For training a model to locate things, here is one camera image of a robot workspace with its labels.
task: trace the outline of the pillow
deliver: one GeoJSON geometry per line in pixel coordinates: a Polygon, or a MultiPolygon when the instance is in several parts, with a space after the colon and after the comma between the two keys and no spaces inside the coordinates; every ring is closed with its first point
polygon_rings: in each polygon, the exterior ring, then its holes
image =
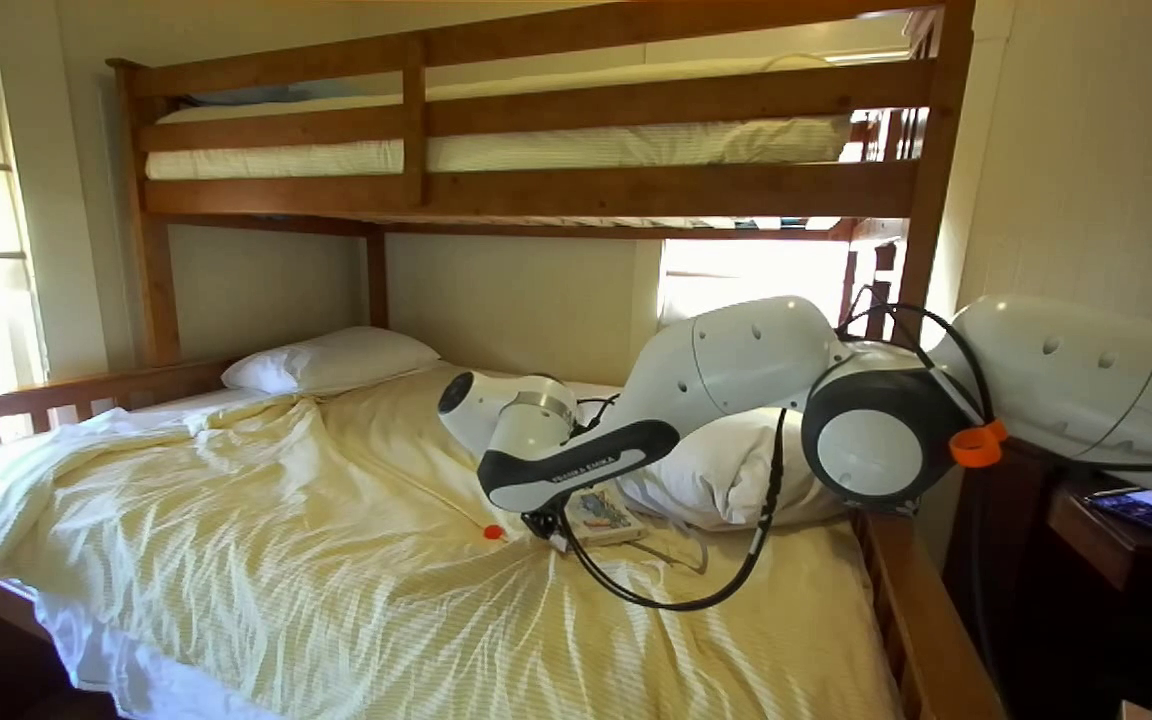
{"type": "Polygon", "coordinates": [[[253,351],[218,374],[246,394],[348,394],[434,366],[440,351],[387,327],[341,327],[301,345],[253,351]]]}
{"type": "MultiPolygon", "coordinates": [[[[631,510],[670,518],[704,533],[755,527],[770,470],[777,407],[722,416],[682,436],[665,459],[619,481],[631,510]]],[[[783,478],[777,527],[843,518],[843,502],[823,488],[799,449],[799,412],[783,416],[783,478]]]]}

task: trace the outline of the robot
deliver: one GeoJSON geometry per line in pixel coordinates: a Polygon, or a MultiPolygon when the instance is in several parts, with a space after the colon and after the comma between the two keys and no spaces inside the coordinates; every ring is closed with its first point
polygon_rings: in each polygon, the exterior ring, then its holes
{"type": "Polygon", "coordinates": [[[803,412],[812,474],[865,510],[917,502],[955,459],[992,465],[1005,436],[1152,481],[1147,320],[983,298],[935,325],[942,340],[919,351],[840,340],[799,298],[731,304],[656,331],[590,424],[554,381],[479,374],[442,387],[440,422],[479,459],[484,496],[525,518],[659,459],[718,416],[770,405],[803,412]]]}

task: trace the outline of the bed frame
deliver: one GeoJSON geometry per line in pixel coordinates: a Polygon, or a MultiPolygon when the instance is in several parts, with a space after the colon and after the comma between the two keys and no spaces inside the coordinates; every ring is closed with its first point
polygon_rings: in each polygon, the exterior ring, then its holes
{"type": "Polygon", "coordinates": [[[145,362],[180,362],[169,225],[256,225],[366,241],[366,320],[382,325],[387,233],[521,233],[532,236],[687,236],[670,227],[589,227],[571,217],[843,217],[847,241],[865,217],[906,221],[894,299],[919,304],[931,276],[955,116],[970,53],[970,0],[755,0],[755,6],[595,6],[459,27],[285,48],[200,63],[141,70],[112,59],[126,137],[126,241],[141,276],[145,362]],[[722,82],[669,82],[495,101],[426,101],[425,74],[479,59],[545,59],[554,53],[694,39],[749,27],[912,11],[917,59],[759,74],[722,82]],[[394,74],[401,103],[301,116],[244,116],[155,126],[180,103],[214,92],[288,87],[394,74]],[[580,174],[426,174],[426,146],[471,131],[619,127],[687,121],[847,116],[861,166],[704,166],[704,168],[580,168],[580,174]],[[312,180],[148,180],[148,152],[271,149],[401,142],[401,176],[312,180]]]}
{"type": "MultiPolygon", "coordinates": [[[[0,397],[0,439],[6,422],[46,431],[83,422],[109,405],[145,407],[218,387],[218,366],[180,366],[133,375],[46,385],[0,397]]],[[[854,538],[877,587],[884,652],[912,720],[1000,720],[1000,698],[931,568],[906,518],[854,514],[854,538]]],[[[0,621],[42,637],[10,587],[0,584],[0,621]]]]}

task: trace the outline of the white sheet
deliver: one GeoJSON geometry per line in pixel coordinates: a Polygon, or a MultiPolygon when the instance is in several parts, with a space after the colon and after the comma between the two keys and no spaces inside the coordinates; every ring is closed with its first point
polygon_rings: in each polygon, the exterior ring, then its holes
{"type": "MultiPolygon", "coordinates": [[[[442,381],[73,436],[0,496],[0,578],[280,715],[890,715],[847,525],[777,538],[716,613],[629,609],[479,502],[442,381]]],[[[739,547],[704,578],[631,547],[608,568],[698,595],[739,547]]]]}
{"type": "MultiPolygon", "coordinates": [[[[431,84],[426,101],[462,97],[525,97],[554,87],[608,87],[641,82],[680,78],[735,78],[735,74],[783,74],[812,59],[722,59],[722,63],[659,63],[659,70],[604,70],[564,78],[521,78],[479,84],[431,84]]],[[[288,116],[327,109],[382,109],[401,103],[393,92],[373,97],[319,97],[285,103],[236,103],[236,109],[187,109],[165,126],[207,126],[236,116],[288,116]]],[[[434,137],[426,146],[431,174],[521,174],[521,168],[670,168],[670,166],[829,166],[847,142],[843,116],[803,121],[749,121],[749,126],[641,126],[641,127],[580,127],[580,131],[484,131],[484,137],[434,137]]],[[[195,149],[153,152],[153,180],[218,180],[218,176],[393,176],[404,174],[401,142],[358,146],[295,146],[295,149],[195,149]]]]}

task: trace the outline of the black cable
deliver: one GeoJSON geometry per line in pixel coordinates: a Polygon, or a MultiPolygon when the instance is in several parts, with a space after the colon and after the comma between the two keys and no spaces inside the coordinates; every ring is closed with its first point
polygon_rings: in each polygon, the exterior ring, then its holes
{"type": "Polygon", "coordinates": [[[742,566],[735,568],[735,578],[731,578],[718,594],[698,595],[698,602],[669,606],[669,602],[653,602],[653,595],[641,595],[641,594],[616,584],[616,581],[589,555],[589,547],[575,539],[564,510],[554,514],[554,533],[561,533],[561,539],[571,547],[571,555],[580,560],[580,568],[585,568],[595,584],[604,584],[611,595],[619,595],[619,602],[629,602],[629,606],[641,606],[641,609],[698,613],[698,609],[713,609],[713,606],[735,595],[735,594],[742,587],[742,581],[752,578],[752,568],[759,566],[763,543],[766,543],[766,538],[770,538],[777,502],[779,502],[779,478],[783,478],[783,449],[779,449],[779,444],[783,444],[783,412],[788,412],[788,407],[779,407],[779,416],[777,416],[770,465],[766,465],[766,496],[763,496],[763,514],[759,514],[755,538],[752,538],[752,543],[742,547],[742,566]]]}

